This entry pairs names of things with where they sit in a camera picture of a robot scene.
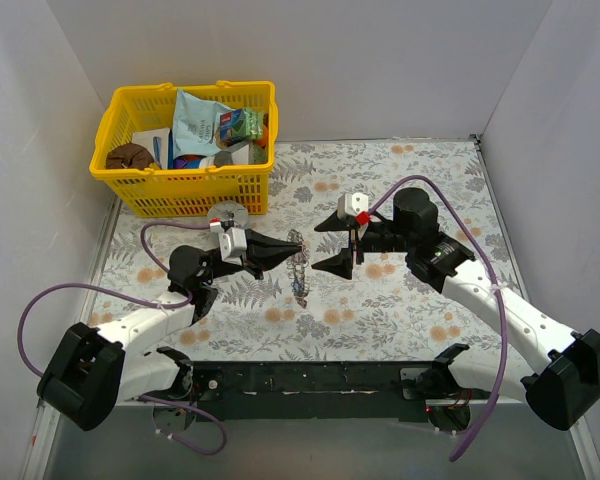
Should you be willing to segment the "silver disc keyring organiser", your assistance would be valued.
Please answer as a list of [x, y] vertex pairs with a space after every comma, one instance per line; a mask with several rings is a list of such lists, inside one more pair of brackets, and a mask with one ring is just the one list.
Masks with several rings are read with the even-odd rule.
[[307, 298], [310, 293], [310, 287], [306, 281], [306, 269], [309, 267], [307, 246], [302, 234], [296, 229], [291, 229], [288, 232], [287, 240], [300, 246], [300, 251], [289, 257], [286, 263], [293, 298], [302, 309], [306, 309], [308, 305]]

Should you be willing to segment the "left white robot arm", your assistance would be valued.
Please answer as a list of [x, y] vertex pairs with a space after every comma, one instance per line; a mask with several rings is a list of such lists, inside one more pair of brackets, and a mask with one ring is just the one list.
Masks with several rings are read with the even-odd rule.
[[240, 272], [260, 280], [302, 250], [299, 242], [252, 229], [231, 227], [218, 238], [211, 250], [173, 250], [169, 286], [156, 300], [100, 326], [72, 325], [41, 375], [38, 396], [85, 431], [119, 402], [154, 392], [185, 398], [193, 386], [191, 362], [164, 340], [208, 315], [218, 295], [214, 280]]

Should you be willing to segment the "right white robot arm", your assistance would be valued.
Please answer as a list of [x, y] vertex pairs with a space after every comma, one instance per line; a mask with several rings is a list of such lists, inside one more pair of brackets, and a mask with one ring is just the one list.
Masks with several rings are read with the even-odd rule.
[[503, 379], [502, 394], [524, 401], [546, 424], [568, 430], [600, 399], [600, 333], [579, 333], [551, 319], [508, 288], [497, 289], [486, 267], [466, 246], [444, 233], [438, 208], [420, 188], [393, 197], [393, 216], [368, 210], [362, 193], [344, 194], [318, 232], [345, 231], [348, 244], [313, 269], [351, 279], [371, 253], [402, 253], [421, 282], [472, 312], [507, 337], [529, 365], [521, 378]]

